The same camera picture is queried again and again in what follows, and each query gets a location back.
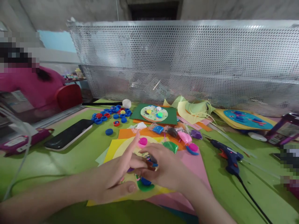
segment pink shirt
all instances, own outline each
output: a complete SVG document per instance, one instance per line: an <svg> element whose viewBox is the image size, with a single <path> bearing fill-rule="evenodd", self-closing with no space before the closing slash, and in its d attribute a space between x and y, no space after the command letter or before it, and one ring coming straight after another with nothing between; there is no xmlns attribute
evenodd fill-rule
<svg viewBox="0 0 299 224"><path fill-rule="evenodd" d="M40 110L58 107L55 93L65 84L65 80L52 69L42 66L40 69L46 71L52 77L52 81L41 81L37 74L32 72L32 68L7 68L7 73L0 73L0 91L20 90L32 106Z"/></svg>

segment green clay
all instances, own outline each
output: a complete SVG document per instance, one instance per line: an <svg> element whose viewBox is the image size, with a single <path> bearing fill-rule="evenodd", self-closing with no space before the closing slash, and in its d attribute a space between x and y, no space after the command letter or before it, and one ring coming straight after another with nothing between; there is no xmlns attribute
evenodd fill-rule
<svg viewBox="0 0 299 224"><path fill-rule="evenodd" d="M137 185L138 185L138 188L143 191L143 192L147 192L147 191L150 191L152 190L155 185L151 184L150 186L144 186L141 182L141 180L137 181Z"/></svg>
<svg viewBox="0 0 299 224"><path fill-rule="evenodd" d="M172 151L174 154L178 151L178 146L174 144L173 142L163 142L162 143L166 148L168 148L170 151Z"/></svg>

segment black hair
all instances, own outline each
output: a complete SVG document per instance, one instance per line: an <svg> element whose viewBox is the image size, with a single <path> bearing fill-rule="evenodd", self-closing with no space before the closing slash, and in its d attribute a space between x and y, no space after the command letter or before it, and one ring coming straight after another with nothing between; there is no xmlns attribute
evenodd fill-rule
<svg viewBox="0 0 299 224"><path fill-rule="evenodd" d="M25 63L28 68L32 68L32 58L23 48L16 47L15 43L0 42L0 63ZM52 81L52 77L48 72L40 68L32 68L37 74L39 80L43 82Z"/></svg>

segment metal mesh panel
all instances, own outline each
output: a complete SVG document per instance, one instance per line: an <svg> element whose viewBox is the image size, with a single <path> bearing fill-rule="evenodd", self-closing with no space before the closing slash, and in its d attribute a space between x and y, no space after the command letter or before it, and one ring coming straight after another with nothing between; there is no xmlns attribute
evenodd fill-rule
<svg viewBox="0 0 299 224"><path fill-rule="evenodd" d="M299 112L298 24L125 21L68 27L95 98L161 104L183 95L278 116ZM169 79L156 78L157 62L170 62Z"/></svg>

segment white mouse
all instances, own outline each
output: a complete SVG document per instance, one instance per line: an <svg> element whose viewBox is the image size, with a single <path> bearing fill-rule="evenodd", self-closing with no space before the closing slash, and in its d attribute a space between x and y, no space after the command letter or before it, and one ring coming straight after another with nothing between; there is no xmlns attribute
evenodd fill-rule
<svg viewBox="0 0 299 224"><path fill-rule="evenodd" d="M254 133L254 132L248 132L248 135L251 138L255 139L255 140L259 140L259 141L262 141L262 142L266 142L267 141L267 139L264 136L262 136L260 134L257 134L257 133Z"/></svg>

